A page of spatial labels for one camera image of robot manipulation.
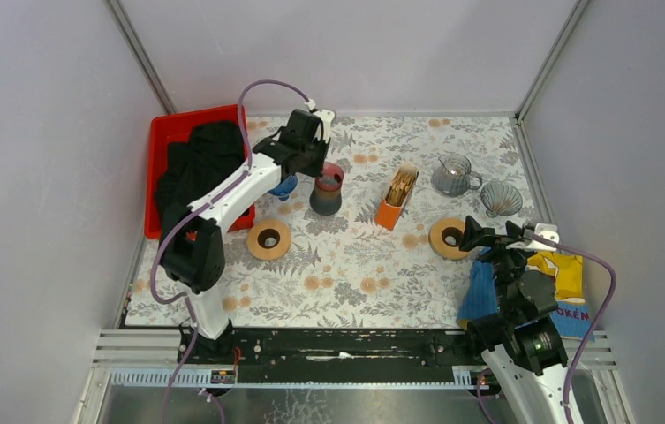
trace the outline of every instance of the white wall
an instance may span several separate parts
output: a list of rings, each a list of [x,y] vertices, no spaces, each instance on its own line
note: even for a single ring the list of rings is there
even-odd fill
[[[513,111],[574,0],[124,0],[179,110],[284,80],[343,112]],[[299,105],[252,91],[250,113]]]
[[[68,422],[162,114],[103,1],[0,2],[0,423]]]
[[[665,2],[593,2],[527,120],[562,237],[609,258],[638,423],[665,422]],[[607,277],[594,272],[599,300]]]

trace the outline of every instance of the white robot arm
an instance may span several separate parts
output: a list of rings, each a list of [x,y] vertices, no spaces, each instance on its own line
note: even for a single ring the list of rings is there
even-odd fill
[[[535,252],[556,250],[533,235],[559,243],[557,227],[548,223],[519,227],[507,222],[506,232],[496,235],[471,216],[466,219],[460,249],[490,247],[478,261],[492,265],[499,308],[470,322],[467,335],[499,382],[518,422],[565,423],[568,407],[579,424],[583,421],[573,391],[569,404],[563,403],[568,358],[549,317],[558,308],[555,284],[539,271],[526,271],[526,259]]]
[[[232,223],[288,175],[321,175],[335,112],[317,110],[311,100],[306,106],[308,111],[294,110],[278,138],[260,142],[251,153],[251,161],[246,161],[213,191],[188,208],[173,206],[164,213],[162,232],[166,234],[185,213],[211,204],[199,214],[200,219],[183,230],[181,237],[174,238],[161,262],[169,277],[179,282],[189,296],[197,328],[207,339],[219,338],[229,324],[220,288],[215,283],[225,265],[222,238]],[[186,232],[197,230],[196,226],[200,226],[197,237],[189,240]]]

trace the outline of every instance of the floral tablecloth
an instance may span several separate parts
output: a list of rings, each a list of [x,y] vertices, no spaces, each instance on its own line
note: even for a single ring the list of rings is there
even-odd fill
[[[253,118],[253,143],[273,133],[286,118]],[[328,161],[345,172],[343,206],[319,216],[308,206],[314,181],[299,177],[288,201],[265,195],[256,203],[257,219],[277,218],[291,228],[290,251],[278,261],[254,259],[246,231],[225,239],[226,268],[218,285],[223,308],[235,326],[455,328],[457,310],[469,285],[475,254],[445,260],[432,250],[427,234],[443,217],[502,229],[491,219],[480,191],[456,199],[430,185],[440,155],[459,153],[485,181],[511,182],[524,206],[510,219],[535,218],[533,199],[506,117],[342,117],[333,126]],[[382,193],[402,161],[421,173],[395,230],[374,223]],[[149,240],[124,310],[126,326],[178,325],[188,318],[184,302],[162,306],[148,289],[157,242]],[[158,270],[158,291],[176,286]]]

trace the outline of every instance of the yellow snack bag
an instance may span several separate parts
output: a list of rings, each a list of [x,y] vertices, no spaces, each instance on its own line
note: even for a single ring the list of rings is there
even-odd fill
[[[584,304],[582,292],[582,257],[578,255],[539,252],[527,260],[529,269],[553,277],[555,299]]]

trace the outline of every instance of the cable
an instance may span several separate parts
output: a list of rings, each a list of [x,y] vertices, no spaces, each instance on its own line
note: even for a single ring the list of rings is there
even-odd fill
[[[241,360],[241,348],[236,346],[233,348],[233,381],[238,382],[238,374],[236,371],[238,369],[238,362]]]
[[[483,396],[480,394],[480,391],[483,390],[482,387],[483,377],[485,377],[487,373],[491,373],[491,368],[486,368],[480,374],[478,374],[478,381],[477,384],[475,384],[475,391],[478,394],[478,403],[480,404],[480,409],[483,410],[483,415],[486,416],[486,420],[488,420],[488,422],[490,422],[491,424],[496,424],[493,417],[491,417],[491,414],[488,413],[486,404],[483,403]]]
[[[165,252],[166,247],[170,244],[170,242],[173,240],[174,237],[176,237],[176,234],[181,231],[182,228],[184,228],[190,221],[192,221],[196,216],[207,210],[211,205],[215,204],[217,201],[225,197],[228,193],[233,191],[234,188],[236,188],[239,184],[241,184],[244,179],[249,175],[249,172],[252,168],[252,145],[249,143],[249,136],[246,133],[246,123],[244,122],[244,117],[241,115],[241,111],[244,109],[244,97],[246,96],[246,93],[249,92],[250,89],[253,87],[259,86],[260,84],[275,84],[278,86],[283,86],[287,87],[296,93],[298,93],[301,97],[303,97],[305,102],[309,101],[309,98],[307,95],[305,95],[301,90],[295,88],[294,86],[287,84],[282,81],[276,81],[274,79],[260,79],[258,81],[255,81],[246,88],[244,88],[244,91],[241,92],[241,96],[238,98],[238,129],[241,131],[241,138],[243,139],[244,142],[244,149],[246,150],[246,169],[244,172],[241,173],[238,178],[236,178],[235,181],[230,183],[225,189],[223,189],[220,193],[216,194],[215,197],[210,199],[207,203],[204,205],[200,206],[199,208],[196,208],[194,211],[192,211],[189,215],[185,216],[184,219],[179,221],[174,227],[169,231],[168,234],[166,234],[166,237],[163,238],[161,244],[158,246],[158,251],[155,254],[155,258],[153,259],[153,266],[150,268],[150,294],[153,296],[153,299],[155,299],[156,302],[160,303],[161,305],[169,305],[181,298],[184,298],[184,301],[186,303],[186,310],[189,312],[189,317],[192,319],[192,324],[193,324],[193,335],[192,335],[192,340],[189,342],[189,346],[186,348],[184,351],[184,355],[181,357],[181,360],[178,362],[176,369],[173,371],[173,374],[171,375],[169,379],[168,386],[166,386],[166,392],[163,394],[163,406],[162,406],[162,412],[161,412],[161,423],[165,423],[165,418],[166,418],[166,406],[168,404],[168,398],[170,394],[170,389],[171,386],[173,386],[174,381],[176,381],[176,377],[178,375],[178,372],[181,371],[181,367],[184,365],[186,362],[186,359],[189,357],[189,354],[192,353],[192,349],[194,348],[194,345],[197,343],[197,337],[199,335],[199,329],[197,328],[197,317],[194,313],[194,309],[192,308],[192,302],[189,301],[189,298],[186,297],[186,292],[182,291],[176,296],[170,298],[170,299],[164,299],[158,294],[158,290],[155,287],[155,274],[158,271],[158,265],[161,263],[161,259],[163,258],[163,252]],[[225,422],[225,415],[223,413],[223,409],[221,408],[221,416],[223,418],[223,422]]]
[[[186,363],[186,359],[189,358],[189,354],[192,353],[192,349],[194,349],[194,345],[197,344],[197,336],[200,334],[200,332],[197,330],[197,317],[194,315],[194,309],[192,308],[192,302],[189,301],[189,298],[184,299],[184,302],[186,303],[186,310],[189,311],[189,317],[192,318],[192,323],[193,323],[192,340],[189,342],[189,346],[184,351],[184,355],[182,355],[181,360],[176,365],[176,369],[173,370],[173,374],[170,375],[169,383],[166,386],[166,392],[163,394],[163,405],[162,405],[162,408],[161,408],[161,423],[162,424],[165,424],[165,422],[166,422],[166,409],[167,409],[167,406],[168,406],[168,398],[169,398],[169,394],[170,394],[170,389],[171,389],[171,387],[173,387],[173,383],[176,381],[176,377],[178,375],[178,372],[181,371],[181,367],[184,366],[184,364]]]
[[[608,304],[610,303],[610,300],[613,298],[613,292],[616,291],[616,285],[617,285],[616,271],[613,269],[612,266],[610,266],[609,263],[605,262],[603,259],[598,258],[593,254],[589,254],[582,250],[574,249],[572,247],[564,246],[560,243],[556,243],[555,241],[548,240],[536,234],[533,234],[533,240],[538,241],[544,245],[555,247],[565,252],[569,252],[570,254],[578,254],[579,256],[587,258],[590,261],[597,262],[610,274],[610,287],[608,288],[608,294],[605,295],[605,299],[602,301],[600,309],[597,311],[597,314],[592,319],[592,322],[590,322],[590,328],[585,333],[585,336],[582,337],[582,341],[579,343],[579,348],[577,349],[577,353],[574,354],[574,359],[571,360],[571,365],[569,365],[569,370],[566,371],[566,378],[563,380],[563,405],[564,405],[564,411],[566,412],[566,422],[568,422],[569,424],[574,424],[574,419],[571,417],[571,409],[569,408],[571,382],[574,378],[574,371],[576,371],[577,365],[579,364],[579,361],[582,359],[582,351],[585,350],[587,342],[589,342],[589,339],[592,337],[592,334],[594,333],[594,329],[597,328],[597,324],[598,322],[600,322],[600,318],[605,313],[605,310],[608,309]]]
[[[220,413],[220,424],[225,424],[225,410],[223,409],[223,405],[221,405],[220,401],[217,400],[217,397],[215,397],[215,395],[213,395],[209,391],[205,389],[200,389],[200,396],[202,396],[202,393],[206,393],[208,395],[208,401],[215,402],[215,405],[217,406],[217,411]]]

